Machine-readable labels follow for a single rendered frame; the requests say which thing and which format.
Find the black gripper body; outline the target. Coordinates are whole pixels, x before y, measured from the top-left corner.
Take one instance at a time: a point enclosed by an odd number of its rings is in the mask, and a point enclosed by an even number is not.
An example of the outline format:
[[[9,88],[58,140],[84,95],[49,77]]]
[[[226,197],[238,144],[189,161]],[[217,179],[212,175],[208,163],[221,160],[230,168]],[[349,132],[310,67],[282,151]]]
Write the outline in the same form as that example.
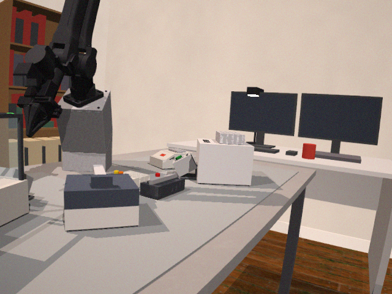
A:
[[[17,105],[23,108],[24,105],[38,105],[40,106],[51,118],[59,118],[62,113],[62,108],[54,100],[57,95],[56,90],[54,98],[42,96],[20,96]]]

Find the white tube rack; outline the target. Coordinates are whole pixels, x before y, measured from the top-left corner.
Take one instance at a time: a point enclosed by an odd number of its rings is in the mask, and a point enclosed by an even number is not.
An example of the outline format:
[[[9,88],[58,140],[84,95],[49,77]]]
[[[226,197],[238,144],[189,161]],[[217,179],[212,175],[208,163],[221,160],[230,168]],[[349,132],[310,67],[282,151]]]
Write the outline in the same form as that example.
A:
[[[149,181],[149,178],[150,178],[150,175],[135,172],[135,171],[124,171],[123,173],[131,174],[130,177],[133,179],[133,181],[136,183],[136,185],[138,187],[140,187],[141,182]],[[136,178],[134,178],[134,177],[136,177]]]

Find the grey flat mat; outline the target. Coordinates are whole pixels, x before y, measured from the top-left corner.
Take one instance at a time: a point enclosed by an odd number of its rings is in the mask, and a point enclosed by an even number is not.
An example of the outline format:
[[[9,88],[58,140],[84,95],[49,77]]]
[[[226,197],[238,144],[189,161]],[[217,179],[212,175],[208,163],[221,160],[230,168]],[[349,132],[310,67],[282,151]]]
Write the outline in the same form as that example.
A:
[[[0,294],[136,294],[212,240],[299,171],[252,166],[251,185],[139,193],[138,225],[65,230],[65,180],[33,177],[29,212],[0,226]]]

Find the cream block with round holes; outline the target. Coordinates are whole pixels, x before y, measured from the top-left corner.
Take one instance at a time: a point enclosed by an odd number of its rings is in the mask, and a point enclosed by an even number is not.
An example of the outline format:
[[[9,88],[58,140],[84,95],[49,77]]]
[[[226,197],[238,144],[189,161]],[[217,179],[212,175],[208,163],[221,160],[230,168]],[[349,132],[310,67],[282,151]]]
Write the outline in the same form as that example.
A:
[[[153,156],[150,156],[150,164],[161,169],[166,168],[174,168],[173,160],[180,155],[185,155],[189,153],[186,150],[178,149],[178,148],[170,148],[166,150],[160,150],[158,153],[155,153]]]

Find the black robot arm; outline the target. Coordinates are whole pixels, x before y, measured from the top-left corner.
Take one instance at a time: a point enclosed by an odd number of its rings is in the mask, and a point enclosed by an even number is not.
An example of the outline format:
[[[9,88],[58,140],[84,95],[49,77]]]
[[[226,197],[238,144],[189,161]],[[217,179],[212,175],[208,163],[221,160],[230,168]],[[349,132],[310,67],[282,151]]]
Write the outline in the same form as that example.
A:
[[[93,83],[97,50],[92,47],[92,34],[99,4],[100,0],[65,0],[49,46],[35,44],[13,73],[15,86],[27,87],[24,96],[54,98],[67,75],[72,84],[64,102],[81,108],[104,97]]]

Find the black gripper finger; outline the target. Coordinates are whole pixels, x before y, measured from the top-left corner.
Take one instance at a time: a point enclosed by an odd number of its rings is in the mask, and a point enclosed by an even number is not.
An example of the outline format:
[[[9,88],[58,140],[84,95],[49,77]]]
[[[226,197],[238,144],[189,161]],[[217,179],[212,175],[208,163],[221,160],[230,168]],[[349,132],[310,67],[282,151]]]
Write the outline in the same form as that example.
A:
[[[27,136],[27,132],[28,132],[28,123],[29,123],[29,115],[30,115],[30,111],[31,111],[31,106],[30,105],[24,105],[23,106],[23,111],[24,111],[24,118],[26,121],[26,136]],[[40,118],[37,116],[36,120],[34,121],[32,130],[35,128],[35,126],[40,122]]]
[[[32,130],[36,117],[40,118],[40,122]],[[31,111],[29,115],[28,132],[27,136],[32,137],[41,127],[46,125],[51,120],[51,117],[38,105],[31,105]]]

